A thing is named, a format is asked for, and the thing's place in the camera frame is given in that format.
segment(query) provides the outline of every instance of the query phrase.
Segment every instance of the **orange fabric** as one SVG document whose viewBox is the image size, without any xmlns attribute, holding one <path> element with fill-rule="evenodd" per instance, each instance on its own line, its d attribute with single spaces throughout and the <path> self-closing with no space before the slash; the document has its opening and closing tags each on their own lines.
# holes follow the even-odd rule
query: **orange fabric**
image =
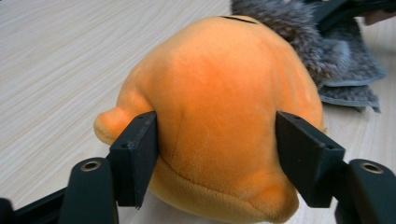
<svg viewBox="0 0 396 224">
<path fill-rule="evenodd" d="M 285 40 L 249 17 L 236 18 L 254 23 L 204 19 L 154 49 L 94 129 L 111 144 L 135 116 L 155 110 L 155 195 L 198 216 L 283 222 L 298 200 L 277 158 L 276 111 L 323 129 L 321 102 Z"/>
</svg>

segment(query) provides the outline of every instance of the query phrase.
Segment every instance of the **gray stuffed toy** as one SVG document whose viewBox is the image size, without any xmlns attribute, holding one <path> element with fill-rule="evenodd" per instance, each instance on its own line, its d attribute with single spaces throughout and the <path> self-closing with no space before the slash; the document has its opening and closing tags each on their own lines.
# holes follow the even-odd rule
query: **gray stuffed toy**
<svg viewBox="0 0 396 224">
<path fill-rule="evenodd" d="M 294 47 L 322 102 L 379 112 L 368 85 L 386 72 L 366 48 L 358 23 L 344 19 L 320 33 L 313 18 L 317 6 L 301 0 L 232 0 L 231 9 L 262 22 Z"/>
</svg>

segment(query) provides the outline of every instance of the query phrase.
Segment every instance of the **light wood surface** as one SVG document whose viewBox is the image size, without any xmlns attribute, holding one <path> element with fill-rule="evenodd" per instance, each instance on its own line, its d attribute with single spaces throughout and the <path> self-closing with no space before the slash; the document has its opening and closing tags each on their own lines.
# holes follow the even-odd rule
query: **light wood surface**
<svg viewBox="0 0 396 224">
<path fill-rule="evenodd" d="M 151 49 L 198 19 L 228 15 L 228 0 L 0 1 L 0 197 L 20 208 L 66 186 L 71 168 L 104 157 L 95 116 L 113 106 L 130 70 Z M 373 86 L 381 114 L 325 105 L 329 136 L 396 171 L 396 19 L 362 27 L 389 72 Z M 334 223 L 331 209 L 301 207 L 288 223 Z M 218 223 L 147 194 L 120 208 L 120 223 Z"/>
</svg>

